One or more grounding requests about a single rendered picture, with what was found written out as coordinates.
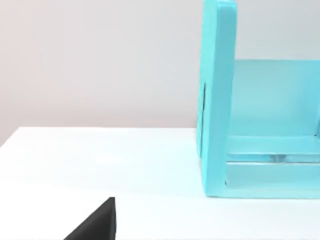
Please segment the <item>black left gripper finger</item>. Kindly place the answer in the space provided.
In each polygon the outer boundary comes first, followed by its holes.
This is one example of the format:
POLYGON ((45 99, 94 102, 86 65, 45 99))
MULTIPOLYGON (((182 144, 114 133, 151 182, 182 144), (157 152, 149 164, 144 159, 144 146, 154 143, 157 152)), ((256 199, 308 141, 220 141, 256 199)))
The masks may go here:
POLYGON ((109 197, 63 240, 116 240, 116 198, 109 197))

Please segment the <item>light blue rack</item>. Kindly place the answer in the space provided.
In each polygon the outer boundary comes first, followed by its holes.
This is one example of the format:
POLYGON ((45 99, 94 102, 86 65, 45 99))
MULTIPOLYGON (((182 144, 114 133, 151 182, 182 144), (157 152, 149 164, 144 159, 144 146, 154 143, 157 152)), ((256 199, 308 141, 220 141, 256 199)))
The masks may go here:
POLYGON ((237 60, 237 3, 202 2, 196 148, 204 194, 320 199, 320 59, 237 60))

